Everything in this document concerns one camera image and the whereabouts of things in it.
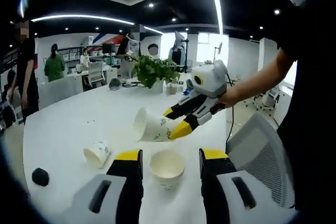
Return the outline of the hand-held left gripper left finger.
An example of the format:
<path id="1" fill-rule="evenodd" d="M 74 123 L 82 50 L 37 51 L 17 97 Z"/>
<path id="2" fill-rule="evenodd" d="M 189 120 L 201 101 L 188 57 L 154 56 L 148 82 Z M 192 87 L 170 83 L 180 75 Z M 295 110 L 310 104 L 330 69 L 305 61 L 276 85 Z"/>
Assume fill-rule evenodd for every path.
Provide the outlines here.
<path id="1" fill-rule="evenodd" d="M 139 223 L 143 151 L 118 154 L 106 174 L 98 174 L 73 196 L 64 223 Z"/>

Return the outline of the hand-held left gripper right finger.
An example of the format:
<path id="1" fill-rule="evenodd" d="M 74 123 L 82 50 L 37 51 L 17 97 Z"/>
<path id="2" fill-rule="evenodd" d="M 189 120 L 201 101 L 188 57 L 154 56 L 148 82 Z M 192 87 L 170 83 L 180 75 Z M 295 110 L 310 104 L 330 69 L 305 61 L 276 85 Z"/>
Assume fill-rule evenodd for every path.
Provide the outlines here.
<path id="1" fill-rule="evenodd" d="M 199 158 L 206 223 L 290 223 L 297 214 L 273 201 L 254 176 L 237 171 L 224 151 L 200 148 Z"/>

